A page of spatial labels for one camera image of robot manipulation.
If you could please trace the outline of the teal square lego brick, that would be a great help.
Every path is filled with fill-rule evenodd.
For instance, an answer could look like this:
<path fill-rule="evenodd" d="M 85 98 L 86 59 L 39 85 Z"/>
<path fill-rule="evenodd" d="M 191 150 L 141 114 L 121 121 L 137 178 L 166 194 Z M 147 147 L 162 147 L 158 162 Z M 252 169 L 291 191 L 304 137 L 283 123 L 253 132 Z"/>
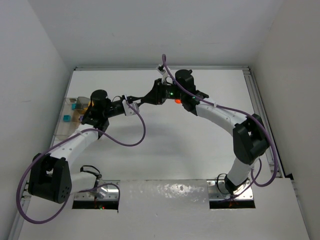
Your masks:
<path fill-rule="evenodd" d="M 63 121 L 64 122 L 70 122 L 71 121 L 71 116 L 70 115 L 64 115 L 63 116 Z"/>

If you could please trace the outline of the orange round dome piece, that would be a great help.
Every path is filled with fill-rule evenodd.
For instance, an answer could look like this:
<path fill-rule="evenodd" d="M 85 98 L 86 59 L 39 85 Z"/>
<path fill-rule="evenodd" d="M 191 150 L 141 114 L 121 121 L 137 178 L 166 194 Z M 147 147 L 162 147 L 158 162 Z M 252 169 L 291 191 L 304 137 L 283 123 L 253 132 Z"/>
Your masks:
<path fill-rule="evenodd" d="M 181 104 L 181 103 L 182 103 L 180 99 L 175 99 L 174 101 L 175 101 L 175 103 L 177 103 L 177 104 Z"/>

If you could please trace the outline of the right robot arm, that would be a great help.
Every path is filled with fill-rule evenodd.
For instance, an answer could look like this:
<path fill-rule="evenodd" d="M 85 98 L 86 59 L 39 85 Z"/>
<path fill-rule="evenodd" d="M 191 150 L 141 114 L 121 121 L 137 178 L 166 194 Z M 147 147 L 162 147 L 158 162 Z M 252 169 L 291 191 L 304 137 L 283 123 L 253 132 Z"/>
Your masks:
<path fill-rule="evenodd" d="M 154 81 L 152 89 L 142 97 L 141 103 L 162 105 L 166 100 L 180 100 L 187 112 L 227 131 L 232 136 L 235 160 L 224 178 L 224 187 L 227 193 L 233 194 L 247 180 L 256 159 L 270 146 L 261 130 L 262 119 L 257 114 L 248 117 L 214 106 L 209 95 L 196 89 L 191 70 L 178 70 L 174 76 L 175 80 L 169 83 L 169 74 L 163 71 L 162 78 Z"/>

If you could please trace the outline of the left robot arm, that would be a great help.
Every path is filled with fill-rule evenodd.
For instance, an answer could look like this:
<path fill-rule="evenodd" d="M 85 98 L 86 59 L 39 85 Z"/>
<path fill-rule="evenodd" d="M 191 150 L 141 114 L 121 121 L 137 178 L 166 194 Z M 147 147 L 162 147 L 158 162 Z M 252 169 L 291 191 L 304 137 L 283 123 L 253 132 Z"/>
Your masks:
<path fill-rule="evenodd" d="M 95 188 L 101 173 L 84 169 L 71 173 L 72 165 L 89 145 L 106 134 L 110 118 L 138 115 L 138 100 L 137 97 L 123 95 L 119 100 L 111 101 L 105 90 L 95 90 L 87 104 L 80 108 L 82 118 L 75 132 L 47 153 L 39 153 L 33 159 L 29 194 L 62 204 L 73 193 Z"/>

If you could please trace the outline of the grey smoked container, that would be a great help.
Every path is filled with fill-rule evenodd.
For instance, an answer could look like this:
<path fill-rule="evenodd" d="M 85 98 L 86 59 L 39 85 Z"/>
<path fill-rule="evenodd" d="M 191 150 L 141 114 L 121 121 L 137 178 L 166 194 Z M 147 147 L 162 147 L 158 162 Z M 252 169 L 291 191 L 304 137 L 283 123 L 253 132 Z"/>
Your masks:
<path fill-rule="evenodd" d="M 87 105 L 90 102 L 90 98 L 84 97 L 84 96 L 79 96 L 76 100 L 75 103 L 75 109 L 76 110 L 83 110 L 84 105 Z"/>

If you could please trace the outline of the clear container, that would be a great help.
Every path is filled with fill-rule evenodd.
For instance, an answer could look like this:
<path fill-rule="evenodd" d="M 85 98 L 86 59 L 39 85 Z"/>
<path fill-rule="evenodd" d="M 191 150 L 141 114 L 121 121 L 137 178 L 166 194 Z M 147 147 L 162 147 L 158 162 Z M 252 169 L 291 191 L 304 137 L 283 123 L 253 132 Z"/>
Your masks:
<path fill-rule="evenodd" d="M 77 122 L 74 118 L 77 100 L 77 98 L 69 97 L 63 100 L 54 132 L 54 136 L 60 141 L 67 139 L 77 128 Z"/>

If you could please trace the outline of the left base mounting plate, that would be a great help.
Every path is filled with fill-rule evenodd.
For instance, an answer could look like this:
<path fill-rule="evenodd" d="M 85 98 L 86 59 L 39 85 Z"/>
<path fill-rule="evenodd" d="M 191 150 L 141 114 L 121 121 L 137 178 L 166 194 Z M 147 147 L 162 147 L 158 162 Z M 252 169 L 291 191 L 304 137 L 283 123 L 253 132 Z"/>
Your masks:
<path fill-rule="evenodd" d="M 74 197 L 84 198 L 85 200 L 96 198 L 98 201 L 117 201 L 120 199 L 120 195 L 119 182 L 102 181 L 93 189 L 77 192 Z"/>

